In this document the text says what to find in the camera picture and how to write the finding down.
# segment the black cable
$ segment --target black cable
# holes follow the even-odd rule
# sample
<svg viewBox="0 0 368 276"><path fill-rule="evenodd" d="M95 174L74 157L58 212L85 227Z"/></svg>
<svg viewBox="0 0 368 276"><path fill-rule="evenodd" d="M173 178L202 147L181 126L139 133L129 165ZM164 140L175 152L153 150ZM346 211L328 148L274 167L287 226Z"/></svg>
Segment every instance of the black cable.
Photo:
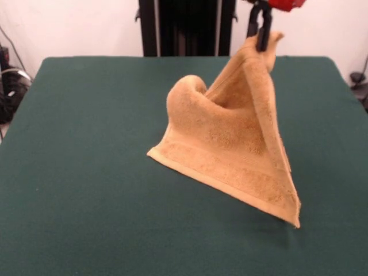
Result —
<svg viewBox="0 0 368 276"><path fill-rule="evenodd" d="M23 64L23 61L21 60L21 58L19 57L19 54L17 52L17 49L16 47L14 46L14 43L12 42L12 40L9 38L9 36L7 36L7 34L4 32L3 28L0 26L0 31L2 32L2 34L5 36L5 38L9 41L9 43L11 44L11 47L13 48L14 52L16 53L16 56L20 62L20 64L22 65L22 69L24 71L26 71L25 67L24 67L24 64Z"/></svg>
<svg viewBox="0 0 368 276"><path fill-rule="evenodd" d="M367 66L368 66L368 56L366 58L366 63L364 64L364 69L362 71L362 75L361 75L361 79L359 80L359 83L361 83L363 81L363 78L364 78L364 73L365 71L367 70Z"/></svg>

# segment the towel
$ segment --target towel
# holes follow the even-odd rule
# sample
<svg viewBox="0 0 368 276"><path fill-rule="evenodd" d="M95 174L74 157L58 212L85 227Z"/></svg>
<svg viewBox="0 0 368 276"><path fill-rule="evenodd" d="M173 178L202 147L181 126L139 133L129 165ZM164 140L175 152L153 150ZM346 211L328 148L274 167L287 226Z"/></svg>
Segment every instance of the towel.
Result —
<svg viewBox="0 0 368 276"><path fill-rule="evenodd" d="M147 155L299 228L270 76L282 37L271 33L265 52L256 50L256 36L247 38L208 89L198 76L177 81L164 137Z"/></svg>

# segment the black metal frame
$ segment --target black metal frame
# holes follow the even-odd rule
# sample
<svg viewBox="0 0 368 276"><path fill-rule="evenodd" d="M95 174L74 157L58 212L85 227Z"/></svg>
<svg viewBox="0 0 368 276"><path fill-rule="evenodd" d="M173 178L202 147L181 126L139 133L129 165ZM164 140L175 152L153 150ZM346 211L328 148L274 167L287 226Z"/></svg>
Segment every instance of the black metal frame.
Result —
<svg viewBox="0 0 368 276"><path fill-rule="evenodd" d="M160 53L162 56L178 55L200 55L214 56L216 43L216 17L217 1L215 0L179 0L187 12L195 9L199 1L203 10L202 18L185 18L180 24L186 24L186 43L179 50L179 33L174 20L177 14L173 5L177 5L178 0L159 0L159 23L160 23ZM155 26L155 4L154 0L139 0L139 13L141 21L143 53L144 56L157 56L156 26ZM220 39L218 45L218 55L228 56L230 53L231 29L235 12L235 0L223 0L221 8ZM197 24L201 28L193 31L193 25Z"/></svg>

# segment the towel hem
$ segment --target towel hem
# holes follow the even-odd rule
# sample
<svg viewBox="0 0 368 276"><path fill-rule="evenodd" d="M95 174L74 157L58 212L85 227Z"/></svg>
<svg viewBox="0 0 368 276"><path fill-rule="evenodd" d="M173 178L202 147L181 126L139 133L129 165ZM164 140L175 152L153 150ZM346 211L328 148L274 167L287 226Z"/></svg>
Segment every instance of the towel hem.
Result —
<svg viewBox="0 0 368 276"><path fill-rule="evenodd" d="M290 219L290 216L287 215L287 212L275 205L269 204L268 202L265 202L263 200L260 200L259 198L256 198L252 195L249 195L247 193L244 193L243 191L231 187L219 180L216 180L212 177L209 177L208 175L204 175L192 168L186 167L176 161L173 161L165 156L163 156L156 148L152 148L148 153L147 156L155 159L157 162L175 170L178 171L181 174L187 175L188 177L191 177L197 181L200 181L208 186L211 186L217 190L220 190L224 193L229 194L232 197L235 197L243 202L246 202L257 209L264 211L268 214L271 214L275 217L278 217L280 219L283 219L291 224L293 224L296 228L300 228L300 222L298 218Z"/></svg>

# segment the towel fold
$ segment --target towel fold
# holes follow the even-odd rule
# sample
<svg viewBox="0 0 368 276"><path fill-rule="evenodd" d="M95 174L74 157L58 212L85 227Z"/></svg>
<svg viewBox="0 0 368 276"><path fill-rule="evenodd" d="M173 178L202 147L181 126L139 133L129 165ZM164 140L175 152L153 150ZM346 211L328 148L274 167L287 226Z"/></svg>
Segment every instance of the towel fold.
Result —
<svg viewBox="0 0 368 276"><path fill-rule="evenodd" d="M198 76L180 79L167 96L164 137L147 155L299 228L270 76L282 36L272 33L261 53L247 38L209 89Z"/></svg>

